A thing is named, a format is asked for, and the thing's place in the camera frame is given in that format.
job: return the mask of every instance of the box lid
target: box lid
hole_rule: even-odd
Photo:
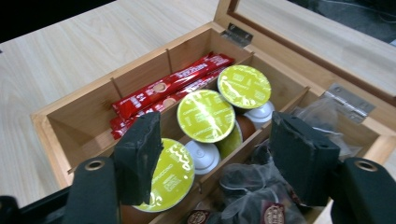
[[[225,29],[231,23],[251,34],[245,48],[269,50],[274,53],[271,57],[289,61],[294,70],[299,69],[300,62],[293,58],[297,52],[307,63],[316,63],[396,106],[396,48],[390,44],[289,1],[220,0],[214,21]],[[276,54],[276,43],[289,48],[290,54]],[[331,85],[315,71],[305,76],[318,78],[325,89]]]

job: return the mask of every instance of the yellow-green capsule lid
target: yellow-green capsule lid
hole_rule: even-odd
[[[194,177],[190,152],[178,141],[163,138],[163,151],[151,180],[150,203],[135,208],[154,213],[175,206],[190,191]]]
[[[233,130],[235,112],[218,92],[198,90],[181,100],[177,108],[177,121],[191,139],[215,143]]]
[[[230,104],[243,109],[262,106],[271,96],[267,77],[256,68],[246,65],[233,65],[224,69],[218,78],[218,88]]]
[[[242,132],[236,122],[231,133],[223,140],[215,143],[215,145],[219,150],[221,159],[224,160],[228,155],[233,153],[234,150],[239,148],[242,143]]]

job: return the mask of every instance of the wooden tea box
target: wooden tea box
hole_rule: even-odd
[[[250,12],[253,7],[261,13]],[[116,117],[113,102],[211,51],[263,72],[277,111],[290,112],[330,94],[344,107],[338,130],[347,143],[362,147],[359,157],[384,163],[396,148],[396,49],[287,1],[220,0],[214,21],[32,115],[60,187],[72,184],[81,162],[112,153],[117,143],[109,126]],[[205,88],[215,89],[216,80]],[[371,105],[374,109],[366,111]],[[177,124],[177,105],[162,112],[161,125],[163,137],[190,140]],[[216,198],[222,167],[244,162],[270,129],[270,123],[263,125],[217,168],[196,179],[179,204],[147,215],[146,221],[178,223],[198,202]],[[308,222],[331,222],[328,207],[308,216]]]

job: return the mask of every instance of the metal hinge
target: metal hinge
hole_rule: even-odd
[[[253,35],[242,30],[241,28],[235,26],[232,23],[228,25],[228,29],[223,32],[222,36],[226,39],[233,41],[235,44],[242,48],[250,44],[251,39],[253,38]]]
[[[375,106],[361,99],[344,87],[334,83],[325,91],[322,97],[333,98],[337,103],[338,111],[356,123],[362,123]]]

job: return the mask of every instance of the red packet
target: red packet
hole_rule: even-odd
[[[113,109],[119,117],[128,119],[138,111],[180,90],[207,73],[231,63],[233,63],[233,59],[226,55],[209,53],[189,67],[151,83],[113,103]]]
[[[163,112],[167,107],[170,105],[175,104],[177,101],[181,100],[184,96],[189,94],[192,91],[196,91],[199,88],[207,85],[211,80],[215,79],[216,77],[219,76],[219,74],[224,70],[226,67],[221,67],[220,69],[217,69],[213,72],[208,73],[206,76],[194,81],[190,85],[182,88],[181,90],[161,99],[157,103],[150,105],[144,110],[140,110],[137,112],[137,114],[128,119],[122,119],[120,117],[115,117],[110,121],[110,126],[112,129],[112,134],[115,140],[121,138],[126,131],[132,126],[132,124],[135,121],[136,117],[142,116],[144,114],[147,114],[149,112]]]

